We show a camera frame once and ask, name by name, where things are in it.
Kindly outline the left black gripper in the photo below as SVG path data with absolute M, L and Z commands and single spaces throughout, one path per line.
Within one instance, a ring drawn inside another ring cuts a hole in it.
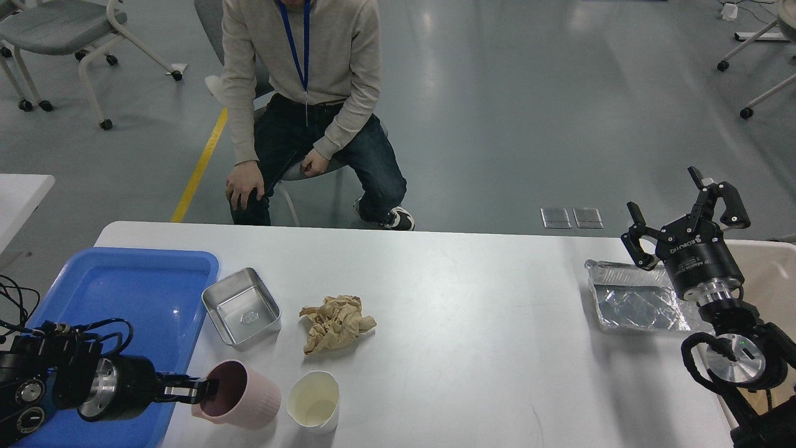
M 78 408 L 87 422 L 134 419 L 153 403 L 199 404 L 214 397 L 217 379 L 155 371 L 141 355 L 99 360 L 89 395 Z

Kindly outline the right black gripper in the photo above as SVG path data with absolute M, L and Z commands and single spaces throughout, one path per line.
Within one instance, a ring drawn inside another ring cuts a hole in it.
M 722 230 L 748 228 L 751 219 L 736 187 L 729 182 L 715 182 L 694 166 L 688 168 L 688 173 L 700 191 L 691 212 L 656 230 L 647 226 L 639 205 L 628 202 L 632 224 L 621 235 L 621 241 L 637 268 L 652 271 L 662 261 L 677 297 L 699 301 L 703 295 L 696 292 L 700 284 L 718 282 L 730 292 L 744 284 L 744 275 L 724 242 Z M 724 213 L 719 226 L 713 216 L 720 200 L 724 202 Z M 642 249 L 642 237 L 659 242 L 659 255 Z

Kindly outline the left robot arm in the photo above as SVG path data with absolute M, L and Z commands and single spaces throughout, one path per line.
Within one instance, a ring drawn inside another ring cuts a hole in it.
M 134 335 L 97 329 L 105 319 L 69 325 L 46 320 L 18 331 L 2 351 L 2 446 L 40 430 L 59 410 L 76 410 L 87 422 L 134 419 L 151 403 L 199 404 L 217 395 L 217 379 L 158 372 L 141 355 L 123 355 Z

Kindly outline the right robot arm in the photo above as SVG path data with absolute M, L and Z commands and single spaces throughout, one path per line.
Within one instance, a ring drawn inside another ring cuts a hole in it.
M 795 361 L 794 341 L 744 300 L 744 275 L 724 240 L 725 230 L 749 227 L 749 215 L 730 182 L 715 182 L 694 166 L 688 173 L 698 189 L 690 212 L 655 229 L 628 202 L 633 222 L 621 241 L 640 269 L 662 262 L 676 296 L 694 302 L 713 327 L 713 334 L 686 337 L 680 354 L 689 375 L 718 395 L 736 420 L 733 445 L 793 447 L 794 398 L 760 414 L 742 394 L 782 385 Z

